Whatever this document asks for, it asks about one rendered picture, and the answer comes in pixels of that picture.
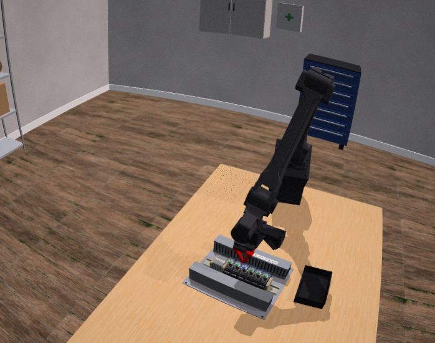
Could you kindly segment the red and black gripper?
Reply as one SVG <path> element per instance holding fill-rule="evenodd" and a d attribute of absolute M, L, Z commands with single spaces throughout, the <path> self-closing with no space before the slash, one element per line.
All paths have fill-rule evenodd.
<path fill-rule="evenodd" d="M 257 246 L 254 246 L 254 245 L 249 244 L 249 243 L 241 244 L 241 243 L 234 241 L 233 250 L 238 255 L 238 257 L 242 263 L 245 263 L 255 253 L 254 250 L 260 245 L 260 243 L 263 241 L 263 238 L 264 238 L 264 236 L 259 241 Z M 247 257 L 245 259 L 242 258 L 241 252 L 246 254 Z"/>

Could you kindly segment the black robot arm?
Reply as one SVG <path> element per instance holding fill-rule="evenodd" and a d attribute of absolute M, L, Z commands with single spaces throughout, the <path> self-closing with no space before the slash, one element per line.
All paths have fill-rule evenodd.
<path fill-rule="evenodd" d="M 272 160 L 246 196 L 243 218 L 241 217 L 231 230 L 234 241 L 257 246 L 265 236 L 263 240 L 273 250 L 282 246 L 286 231 L 267 225 L 267 222 L 262 219 L 263 216 L 268 217 L 272 214 L 279 202 L 276 196 L 286 168 L 305 170 L 307 152 L 311 146 L 307 143 L 308 131 L 319 103 L 328 105 L 330 101 L 336 86 L 332 83 L 333 78 L 335 77 L 323 73 L 316 67 L 312 67 L 309 71 L 302 71 L 295 86 L 296 90 L 302 92 L 300 102 Z M 262 185 L 270 188 L 272 192 Z"/>

